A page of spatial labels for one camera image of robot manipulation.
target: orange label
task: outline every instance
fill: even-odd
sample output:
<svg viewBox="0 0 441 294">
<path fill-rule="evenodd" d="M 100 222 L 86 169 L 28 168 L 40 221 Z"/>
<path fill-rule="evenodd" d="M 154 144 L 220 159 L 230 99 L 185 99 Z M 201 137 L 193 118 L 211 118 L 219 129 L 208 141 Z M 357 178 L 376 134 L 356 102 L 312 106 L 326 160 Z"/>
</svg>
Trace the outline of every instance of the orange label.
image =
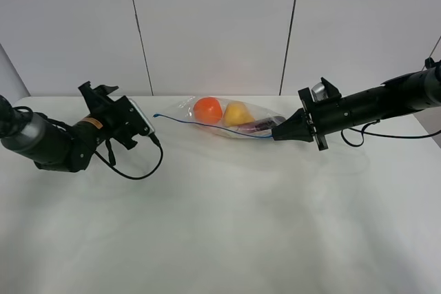
<svg viewBox="0 0 441 294">
<path fill-rule="evenodd" d="M 90 124 L 93 124 L 97 129 L 100 129 L 103 127 L 103 125 L 101 124 L 101 122 L 99 120 L 96 120 L 95 118 L 92 118 L 92 117 L 85 117 L 80 122 L 89 122 Z"/>
</svg>

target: yellow fruit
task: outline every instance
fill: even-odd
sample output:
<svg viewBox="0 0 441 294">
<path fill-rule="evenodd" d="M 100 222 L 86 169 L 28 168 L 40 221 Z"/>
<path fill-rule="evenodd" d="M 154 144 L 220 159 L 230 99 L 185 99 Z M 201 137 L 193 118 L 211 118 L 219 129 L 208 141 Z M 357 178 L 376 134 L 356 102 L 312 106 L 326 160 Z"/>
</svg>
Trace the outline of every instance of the yellow fruit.
<svg viewBox="0 0 441 294">
<path fill-rule="evenodd" d="M 240 101 L 230 102 L 223 114 L 223 124 L 226 127 L 233 127 L 254 121 L 254 117 L 249 113 L 247 106 Z"/>
</svg>

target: orange ball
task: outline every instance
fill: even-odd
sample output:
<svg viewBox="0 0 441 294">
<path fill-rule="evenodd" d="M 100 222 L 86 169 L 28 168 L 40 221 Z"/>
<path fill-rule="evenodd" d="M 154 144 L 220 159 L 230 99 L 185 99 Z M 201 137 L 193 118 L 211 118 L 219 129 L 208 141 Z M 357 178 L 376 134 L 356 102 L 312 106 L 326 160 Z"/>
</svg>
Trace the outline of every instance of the orange ball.
<svg viewBox="0 0 441 294">
<path fill-rule="evenodd" d="M 223 116 L 221 104 L 212 96 L 199 99 L 194 104 L 193 111 L 196 120 L 204 124 L 216 124 Z"/>
</svg>

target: plastic bag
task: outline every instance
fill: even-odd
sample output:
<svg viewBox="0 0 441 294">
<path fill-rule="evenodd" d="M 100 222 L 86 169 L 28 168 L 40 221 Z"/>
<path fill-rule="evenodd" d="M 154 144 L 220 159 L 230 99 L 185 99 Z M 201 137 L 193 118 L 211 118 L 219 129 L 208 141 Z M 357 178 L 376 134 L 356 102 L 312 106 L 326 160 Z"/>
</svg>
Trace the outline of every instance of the plastic bag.
<svg viewBox="0 0 441 294">
<path fill-rule="evenodd" d="M 267 108 L 211 96 L 192 96 L 153 117 L 165 117 L 228 138 L 271 138 L 285 118 Z"/>
</svg>

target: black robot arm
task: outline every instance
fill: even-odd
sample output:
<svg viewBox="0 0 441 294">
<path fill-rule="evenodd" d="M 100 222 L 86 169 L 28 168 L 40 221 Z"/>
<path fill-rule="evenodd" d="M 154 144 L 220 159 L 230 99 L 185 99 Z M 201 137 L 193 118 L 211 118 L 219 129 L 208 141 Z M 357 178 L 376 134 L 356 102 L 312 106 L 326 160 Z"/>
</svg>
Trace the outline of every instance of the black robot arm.
<svg viewBox="0 0 441 294">
<path fill-rule="evenodd" d="M 88 167 L 101 143 L 109 151 L 109 161 L 104 161 L 113 168 L 116 161 L 110 139 L 131 149 L 137 144 L 133 137 L 139 134 L 149 136 L 159 146 L 162 160 L 163 152 L 154 128 L 136 103 L 126 96 L 116 101 L 108 97 L 117 89 L 106 85 L 92 89 L 90 82 L 82 84 L 79 90 L 90 113 L 74 126 L 34 113 L 28 107 L 12 107 L 0 96 L 1 143 L 33 160 L 39 169 L 77 172 Z"/>
<path fill-rule="evenodd" d="M 420 112 L 441 105 L 441 61 L 425 62 L 426 70 L 405 74 L 381 86 L 342 97 L 326 79 L 298 91 L 303 108 L 272 129 L 274 140 L 317 142 L 327 149 L 325 136 L 333 132 Z"/>
</svg>

